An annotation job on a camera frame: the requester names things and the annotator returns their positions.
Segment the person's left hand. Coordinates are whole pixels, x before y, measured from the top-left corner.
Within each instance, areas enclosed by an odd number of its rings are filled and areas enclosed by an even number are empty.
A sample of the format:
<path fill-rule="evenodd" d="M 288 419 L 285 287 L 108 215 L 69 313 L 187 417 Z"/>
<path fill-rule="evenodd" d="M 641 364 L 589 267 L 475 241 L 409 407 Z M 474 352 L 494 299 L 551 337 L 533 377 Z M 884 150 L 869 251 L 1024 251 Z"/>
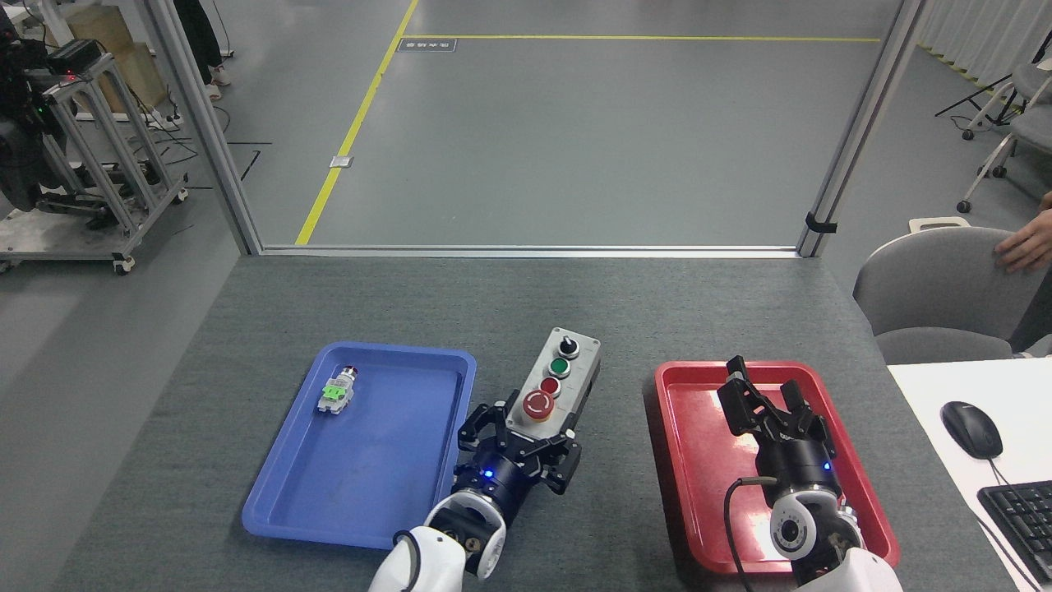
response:
<path fill-rule="evenodd" d="M 1009 273 L 1036 271 L 1051 260 L 1051 210 L 1043 210 L 1015 234 L 997 244 L 997 265 Z"/>

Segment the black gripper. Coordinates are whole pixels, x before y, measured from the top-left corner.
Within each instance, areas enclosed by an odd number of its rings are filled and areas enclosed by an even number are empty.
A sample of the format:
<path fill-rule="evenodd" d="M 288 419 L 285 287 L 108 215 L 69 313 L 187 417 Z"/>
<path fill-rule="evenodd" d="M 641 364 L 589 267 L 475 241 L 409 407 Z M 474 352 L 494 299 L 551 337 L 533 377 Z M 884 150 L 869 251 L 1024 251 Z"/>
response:
<path fill-rule="evenodd" d="M 746 359 L 736 355 L 726 363 L 728 377 L 717 388 L 722 413 L 731 434 L 763 433 L 760 441 L 760 476 L 777 479 L 763 486 L 765 501 L 773 506 L 782 496 L 808 488 L 826 488 L 835 496 L 842 486 L 832 469 L 831 441 L 826 420 L 816 414 L 803 396 L 800 382 L 781 385 L 786 419 L 749 377 Z M 784 428 L 791 437 L 774 438 Z"/>
<path fill-rule="evenodd" d="M 487 427 L 495 436 L 480 438 Z M 473 456 L 454 469 L 454 491 L 487 496 L 510 527 L 537 483 L 563 495 L 581 461 L 572 428 L 541 441 L 510 436 L 506 401 L 480 404 L 465 419 L 457 434 L 458 448 Z"/>

